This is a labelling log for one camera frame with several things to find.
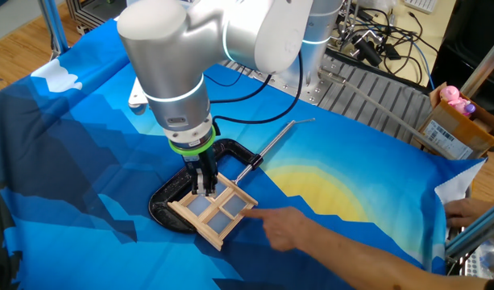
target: pink toy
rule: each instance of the pink toy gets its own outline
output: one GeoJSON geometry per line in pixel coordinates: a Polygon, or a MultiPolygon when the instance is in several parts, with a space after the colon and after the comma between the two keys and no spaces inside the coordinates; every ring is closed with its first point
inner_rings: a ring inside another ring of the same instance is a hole
{"type": "Polygon", "coordinates": [[[465,116],[470,116],[475,111],[475,106],[459,96],[459,91],[453,85],[448,85],[440,91],[440,97],[465,116]]]}

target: light blue panel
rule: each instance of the light blue panel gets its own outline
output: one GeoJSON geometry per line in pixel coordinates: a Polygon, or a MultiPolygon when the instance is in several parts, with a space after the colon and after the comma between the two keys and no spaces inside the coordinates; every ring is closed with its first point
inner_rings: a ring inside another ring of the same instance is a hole
{"type": "Polygon", "coordinates": [[[220,234],[223,229],[229,224],[230,218],[227,217],[224,213],[221,211],[218,211],[216,215],[211,218],[211,220],[207,223],[208,226],[211,227],[215,232],[220,234]]]}
{"type": "Polygon", "coordinates": [[[218,197],[220,194],[222,194],[225,189],[227,189],[227,187],[224,184],[222,184],[221,182],[218,182],[216,184],[216,197],[218,197]]]}
{"type": "Polygon", "coordinates": [[[210,204],[211,203],[204,196],[198,196],[194,201],[191,201],[188,205],[188,209],[199,216],[210,204]]]}
{"type": "Polygon", "coordinates": [[[247,205],[247,203],[239,198],[237,195],[234,195],[224,206],[224,210],[228,211],[233,216],[236,216],[241,209],[243,209],[247,205]]]}

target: human arm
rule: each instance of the human arm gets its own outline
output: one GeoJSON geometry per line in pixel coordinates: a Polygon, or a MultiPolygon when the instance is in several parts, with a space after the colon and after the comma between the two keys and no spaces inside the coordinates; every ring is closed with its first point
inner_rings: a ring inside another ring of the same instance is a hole
{"type": "Polygon", "coordinates": [[[487,282],[428,273],[388,252],[336,234],[294,208],[251,209],[242,214],[264,221],[274,249],[304,251],[358,290],[483,290],[487,282]]]}
{"type": "Polygon", "coordinates": [[[449,202],[444,206],[447,225],[455,228],[469,226],[493,206],[494,202],[480,201],[472,198],[463,198],[449,202]]]}

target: green ring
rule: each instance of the green ring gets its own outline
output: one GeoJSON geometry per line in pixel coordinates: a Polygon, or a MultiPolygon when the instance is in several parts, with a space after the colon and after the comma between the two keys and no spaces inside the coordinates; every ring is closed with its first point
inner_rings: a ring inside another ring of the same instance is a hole
{"type": "Polygon", "coordinates": [[[175,151],[175,153],[180,154],[182,156],[198,155],[198,154],[202,153],[203,151],[209,149],[209,147],[213,146],[214,140],[216,139],[216,130],[214,129],[214,126],[212,126],[212,128],[213,128],[213,133],[211,135],[211,138],[202,147],[199,147],[199,148],[193,149],[193,150],[184,150],[184,149],[180,149],[178,147],[175,147],[175,145],[173,145],[173,143],[172,143],[172,140],[168,140],[169,146],[172,148],[172,150],[175,151]]]}

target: metal rack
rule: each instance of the metal rack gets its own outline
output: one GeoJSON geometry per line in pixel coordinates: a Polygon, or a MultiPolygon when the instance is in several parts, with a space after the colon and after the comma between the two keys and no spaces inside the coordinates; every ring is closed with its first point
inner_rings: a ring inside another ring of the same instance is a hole
{"type": "MultiPolygon", "coordinates": [[[[235,62],[225,61],[222,64],[236,71],[242,71],[242,66],[235,62]]],[[[359,89],[400,116],[413,128],[418,128],[431,112],[428,96],[398,81],[345,64],[339,60],[333,60],[330,56],[324,56],[322,67],[328,68],[329,71],[337,73],[341,77],[345,77],[350,83],[357,85],[359,89]]],[[[250,69],[245,69],[243,74],[260,81],[264,81],[267,77],[250,69]]],[[[277,76],[272,77],[270,85],[293,96],[297,93],[296,88],[287,86],[277,76]]],[[[322,79],[316,88],[303,89],[301,100],[354,119],[415,147],[421,147],[421,144],[413,138],[410,132],[402,128],[395,120],[382,114],[346,86],[322,79]]]]}
{"type": "Polygon", "coordinates": [[[127,8],[127,0],[66,0],[66,3],[71,18],[89,29],[116,18],[127,8]]]}

